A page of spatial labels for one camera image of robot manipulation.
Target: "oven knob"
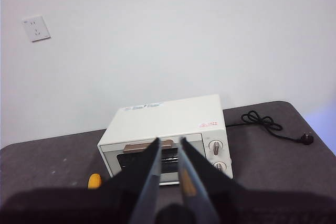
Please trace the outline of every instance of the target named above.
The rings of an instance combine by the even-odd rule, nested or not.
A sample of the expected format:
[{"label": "oven knob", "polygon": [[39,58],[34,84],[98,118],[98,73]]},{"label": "oven knob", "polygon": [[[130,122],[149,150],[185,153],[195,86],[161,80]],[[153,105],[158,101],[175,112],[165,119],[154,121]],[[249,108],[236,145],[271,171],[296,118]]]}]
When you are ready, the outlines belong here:
[{"label": "oven knob", "polygon": [[219,151],[219,141],[215,141],[214,142],[214,155],[218,155],[218,151]]},{"label": "oven knob", "polygon": [[221,148],[223,148],[223,144],[219,140],[213,140],[209,144],[210,150],[214,153],[215,156],[218,155],[218,152]]},{"label": "oven knob", "polygon": [[226,170],[226,164],[223,162],[216,162],[214,166],[220,171],[223,172]]}]

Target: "yellow object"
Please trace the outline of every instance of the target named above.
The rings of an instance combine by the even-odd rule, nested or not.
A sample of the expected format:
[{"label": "yellow object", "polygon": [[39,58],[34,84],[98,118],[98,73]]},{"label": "yellow object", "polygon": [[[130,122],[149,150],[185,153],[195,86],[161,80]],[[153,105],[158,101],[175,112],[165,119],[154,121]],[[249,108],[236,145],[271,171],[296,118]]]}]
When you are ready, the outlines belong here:
[{"label": "yellow object", "polygon": [[101,177],[98,173],[94,173],[90,176],[88,182],[88,189],[96,189],[101,185]]},{"label": "yellow object", "polygon": [[192,197],[192,196],[197,195],[197,190],[186,169],[183,169],[181,182],[182,182],[183,192],[186,196]]}]

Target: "oven door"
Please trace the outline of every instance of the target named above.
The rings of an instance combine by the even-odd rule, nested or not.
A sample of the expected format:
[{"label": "oven door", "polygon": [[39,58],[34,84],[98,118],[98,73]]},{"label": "oven door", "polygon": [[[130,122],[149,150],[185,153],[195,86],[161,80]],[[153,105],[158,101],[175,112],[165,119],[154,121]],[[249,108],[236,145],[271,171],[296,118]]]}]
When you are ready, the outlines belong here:
[{"label": "oven door", "polygon": [[[190,134],[183,135],[186,137],[187,141],[195,147],[203,156],[205,156],[202,135],[198,134]],[[169,136],[169,137],[161,137],[161,142],[170,143],[169,145],[162,146],[162,156],[161,156],[161,178],[160,185],[171,185],[178,184],[178,161],[179,157],[177,154],[177,149],[180,147],[180,138],[183,136]],[[145,145],[154,141],[150,140],[142,140],[136,142],[118,143],[112,145],[104,145],[101,147],[103,157],[105,158],[105,164],[108,167],[109,173],[111,177],[122,169],[125,169],[128,165],[130,165],[133,160],[140,155],[141,150],[134,151],[137,147],[141,145]]]}]

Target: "oven door handle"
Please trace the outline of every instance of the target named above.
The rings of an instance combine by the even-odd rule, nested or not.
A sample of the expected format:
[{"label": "oven door handle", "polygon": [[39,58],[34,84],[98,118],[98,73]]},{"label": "oven door handle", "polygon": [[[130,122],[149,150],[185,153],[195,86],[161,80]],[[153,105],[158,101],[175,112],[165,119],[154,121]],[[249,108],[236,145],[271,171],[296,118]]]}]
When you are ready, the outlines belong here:
[{"label": "oven door handle", "polygon": [[[143,144],[127,144],[123,150],[124,153],[136,153],[144,151],[151,143]],[[169,149],[173,147],[173,140],[167,139],[161,141],[161,149]]]}]

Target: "table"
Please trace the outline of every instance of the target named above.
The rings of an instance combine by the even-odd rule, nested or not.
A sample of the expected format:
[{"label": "table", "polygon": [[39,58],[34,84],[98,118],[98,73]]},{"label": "table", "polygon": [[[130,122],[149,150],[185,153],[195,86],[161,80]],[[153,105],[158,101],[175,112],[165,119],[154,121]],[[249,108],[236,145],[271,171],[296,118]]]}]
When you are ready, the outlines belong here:
[{"label": "table", "polygon": [[[227,128],[234,181],[248,189],[311,191],[336,199],[336,157],[288,102],[275,101],[224,110],[227,125],[256,110],[284,128],[279,134],[314,136],[312,145],[275,138],[260,125]],[[92,173],[109,178],[97,143],[105,130],[9,145],[0,150],[1,202],[22,190],[87,187]],[[161,186],[157,209],[182,202],[180,189]]]}]

